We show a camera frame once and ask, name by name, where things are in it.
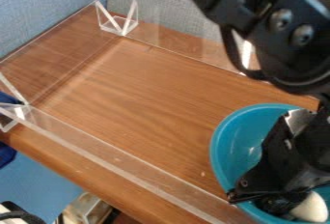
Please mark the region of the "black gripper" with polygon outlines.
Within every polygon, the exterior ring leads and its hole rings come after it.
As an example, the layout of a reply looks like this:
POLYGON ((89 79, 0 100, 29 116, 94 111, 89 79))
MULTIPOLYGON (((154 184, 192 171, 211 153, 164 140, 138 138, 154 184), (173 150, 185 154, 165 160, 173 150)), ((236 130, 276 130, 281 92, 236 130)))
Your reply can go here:
POLYGON ((309 192, 328 185, 330 171, 312 167, 297 154, 263 153, 227 196, 231 204, 255 201, 255 207, 267 214, 288 216, 309 192))

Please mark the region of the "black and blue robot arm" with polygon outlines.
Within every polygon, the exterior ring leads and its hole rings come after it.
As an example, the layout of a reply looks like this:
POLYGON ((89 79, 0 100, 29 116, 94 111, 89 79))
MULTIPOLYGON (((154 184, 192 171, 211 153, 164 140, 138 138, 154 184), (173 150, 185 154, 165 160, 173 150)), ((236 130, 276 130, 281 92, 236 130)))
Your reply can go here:
POLYGON ((259 67, 244 75, 283 92, 312 96, 313 111, 293 109, 275 121, 261 156, 227 192, 232 204, 323 222, 330 210, 316 189, 330 186, 330 0, 192 0, 217 25, 228 59, 243 63, 236 38, 256 49, 259 67))

